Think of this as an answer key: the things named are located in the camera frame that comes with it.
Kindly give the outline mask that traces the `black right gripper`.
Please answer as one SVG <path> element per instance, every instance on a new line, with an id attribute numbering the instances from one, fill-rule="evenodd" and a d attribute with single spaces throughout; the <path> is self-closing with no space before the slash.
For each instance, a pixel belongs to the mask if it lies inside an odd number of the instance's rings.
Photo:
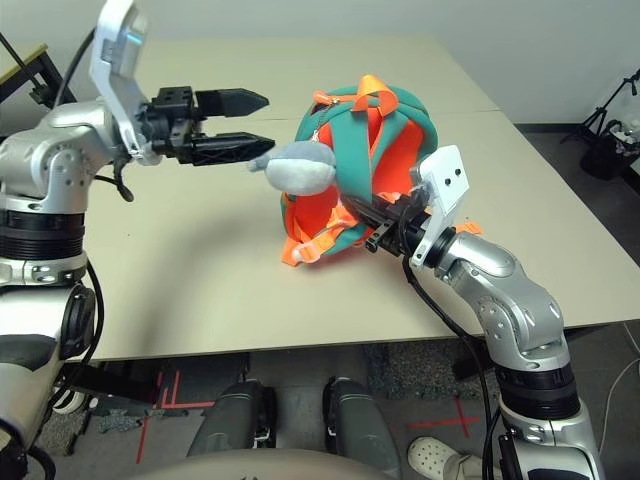
<path id="1" fill-rule="evenodd" d="M 378 196 L 371 201 L 350 196 L 344 206 L 371 229 L 365 241 L 365 248 L 371 253 L 382 249 L 396 257 L 411 257 L 424 236 L 421 224 L 428 214 L 409 196 L 400 196 L 393 202 Z"/>

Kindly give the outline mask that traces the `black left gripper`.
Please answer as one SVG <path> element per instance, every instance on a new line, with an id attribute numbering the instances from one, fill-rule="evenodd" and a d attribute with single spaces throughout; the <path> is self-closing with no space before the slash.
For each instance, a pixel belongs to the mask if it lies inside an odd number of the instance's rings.
<path id="1" fill-rule="evenodd" d="M 196 91 L 200 114 L 206 117 L 244 117 L 267 107 L 269 99 L 244 88 Z M 247 132 L 194 138 L 195 101 L 190 86 L 164 87 L 138 116 L 153 153 L 179 163 L 210 166 L 248 162 L 269 152 L 275 141 Z"/>

